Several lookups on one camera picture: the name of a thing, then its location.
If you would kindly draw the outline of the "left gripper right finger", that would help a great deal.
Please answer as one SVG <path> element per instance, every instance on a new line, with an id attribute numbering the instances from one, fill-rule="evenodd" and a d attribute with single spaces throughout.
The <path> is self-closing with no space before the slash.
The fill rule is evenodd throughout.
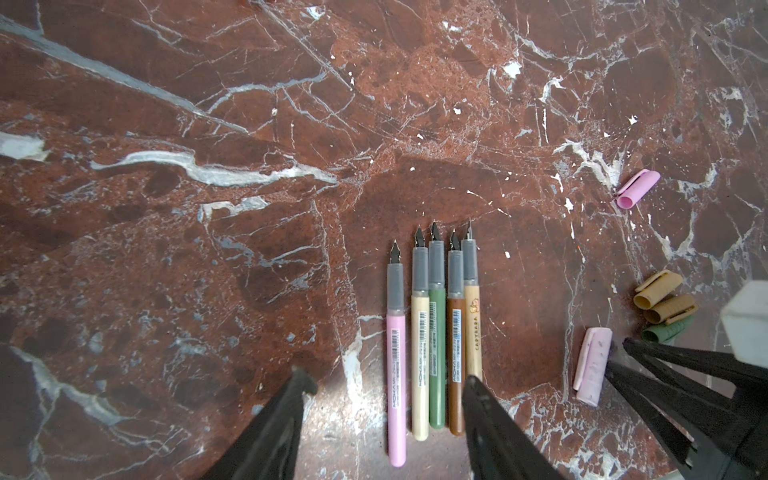
<path id="1" fill-rule="evenodd" d="M 464 383 L 462 406 L 474 479 L 563 479 L 474 375 Z"/>

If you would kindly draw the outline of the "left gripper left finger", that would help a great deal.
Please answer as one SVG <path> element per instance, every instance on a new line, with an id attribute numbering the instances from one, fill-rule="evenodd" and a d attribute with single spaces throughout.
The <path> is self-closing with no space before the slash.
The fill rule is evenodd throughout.
<path id="1" fill-rule="evenodd" d="M 252 419 L 204 479 L 292 479 L 300 446 L 305 394 L 318 386 L 294 367 L 289 380 Z"/>

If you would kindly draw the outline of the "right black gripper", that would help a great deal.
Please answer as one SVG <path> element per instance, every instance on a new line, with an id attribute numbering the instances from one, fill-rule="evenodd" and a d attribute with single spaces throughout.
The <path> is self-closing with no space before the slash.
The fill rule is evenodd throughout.
<path id="1" fill-rule="evenodd" d="M 605 377 L 645 422 L 683 479 L 767 478 L 766 368 L 730 353 L 632 338 L 623 341 L 623 348 L 658 379 L 614 361 Z M 732 398 L 735 414 L 730 398 L 668 364 L 744 388 Z"/>

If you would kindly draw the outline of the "light pink pen cap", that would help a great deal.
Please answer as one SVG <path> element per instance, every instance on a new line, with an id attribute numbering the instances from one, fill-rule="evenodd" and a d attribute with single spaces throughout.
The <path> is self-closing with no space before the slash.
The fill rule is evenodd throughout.
<path id="1" fill-rule="evenodd" d="M 606 327 L 586 331 L 573 381 L 576 399 L 586 405 L 599 404 L 613 332 Z"/>

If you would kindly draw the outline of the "pink pen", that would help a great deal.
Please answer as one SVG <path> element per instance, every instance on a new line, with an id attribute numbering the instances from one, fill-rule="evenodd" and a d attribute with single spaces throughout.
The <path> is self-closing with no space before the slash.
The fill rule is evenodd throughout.
<path id="1" fill-rule="evenodd" d="M 401 252 L 393 242 L 387 265 L 387 427 L 388 454 L 393 467 L 402 467 L 407 458 L 406 406 L 405 406 L 405 359 L 403 338 L 405 335 L 404 270 Z"/>

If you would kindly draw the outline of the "magenta pink pen cap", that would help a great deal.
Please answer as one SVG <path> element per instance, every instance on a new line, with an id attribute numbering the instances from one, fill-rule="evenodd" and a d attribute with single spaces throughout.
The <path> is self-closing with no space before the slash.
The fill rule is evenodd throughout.
<path id="1" fill-rule="evenodd" d="M 657 171 L 643 169 L 631 177 L 618 191 L 616 204 L 619 208 L 633 208 L 660 180 Z"/>

